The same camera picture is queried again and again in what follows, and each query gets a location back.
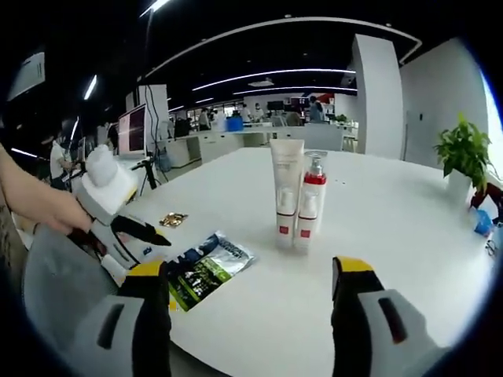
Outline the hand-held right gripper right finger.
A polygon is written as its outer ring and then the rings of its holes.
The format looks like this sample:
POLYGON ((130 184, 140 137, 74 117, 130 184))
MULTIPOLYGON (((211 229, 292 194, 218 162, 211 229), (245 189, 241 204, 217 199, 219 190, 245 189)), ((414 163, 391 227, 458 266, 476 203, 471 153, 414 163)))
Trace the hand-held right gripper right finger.
POLYGON ((424 315, 373 267, 357 258, 332 263, 334 376, 424 376, 448 352, 424 315))

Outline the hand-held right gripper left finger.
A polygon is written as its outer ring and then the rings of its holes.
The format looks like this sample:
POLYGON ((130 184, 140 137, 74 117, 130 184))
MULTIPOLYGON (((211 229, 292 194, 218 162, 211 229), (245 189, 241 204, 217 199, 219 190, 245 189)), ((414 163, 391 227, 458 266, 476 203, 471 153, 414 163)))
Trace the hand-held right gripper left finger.
POLYGON ((72 367, 79 376, 171 376, 169 304, 167 263, 134 267, 80 322, 72 367))

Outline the person's left hand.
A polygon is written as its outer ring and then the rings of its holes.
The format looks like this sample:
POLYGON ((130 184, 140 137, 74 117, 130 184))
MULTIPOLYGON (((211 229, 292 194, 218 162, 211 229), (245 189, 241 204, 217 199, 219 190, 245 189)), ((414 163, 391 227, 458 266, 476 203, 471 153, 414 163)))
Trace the person's left hand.
POLYGON ((107 249, 91 232, 92 220, 82 209, 76 198, 70 193, 55 188, 48 188, 39 199, 39 208, 35 210, 37 222, 70 235, 74 231, 88 243, 94 251, 105 256, 107 249))

